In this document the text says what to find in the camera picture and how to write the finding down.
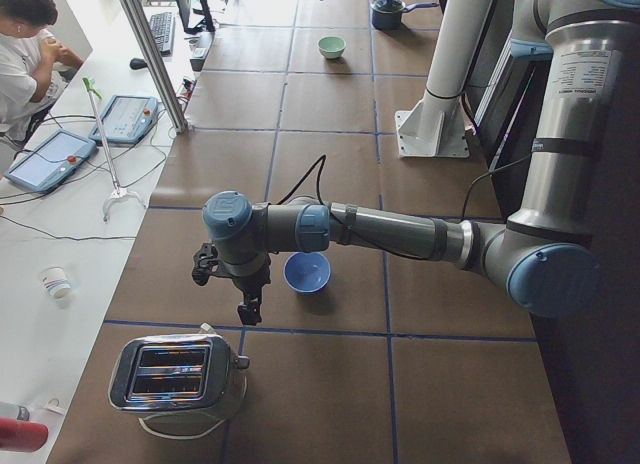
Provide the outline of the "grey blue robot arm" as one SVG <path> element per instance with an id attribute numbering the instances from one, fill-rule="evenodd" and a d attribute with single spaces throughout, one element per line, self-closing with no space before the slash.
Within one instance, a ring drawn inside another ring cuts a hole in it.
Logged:
<path id="1" fill-rule="evenodd" d="M 522 203 L 504 224 L 449 223 L 319 198 L 253 204 L 225 191 L 203 208 L 209 239 L 194 255 L 194 282 L 232 281 L 243 295 L 240 319 L 254 325 L 271 255 L 336 242 L 452 262 L 538 316 L 589 305 L 601 269 L 589 250 L 586 202 L 619 69 L 638 36 L 639 0 L 515 0 L 512 54 L 551 64 Z"/>

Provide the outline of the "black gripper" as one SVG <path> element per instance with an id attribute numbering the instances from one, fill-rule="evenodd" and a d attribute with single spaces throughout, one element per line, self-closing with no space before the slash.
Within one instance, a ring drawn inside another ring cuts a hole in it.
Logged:
<path id="1" fill-rule="evenodd" d="M 262 289 L 271 283 L 271 259 L 268 254 L 257 254 L 248 262 L 233 264 L 230 269 L 234 285 L 250 300 L 249 306 L 241 303 L 237 307 L 243 325 L 257 325 L 262 322 Z"/>

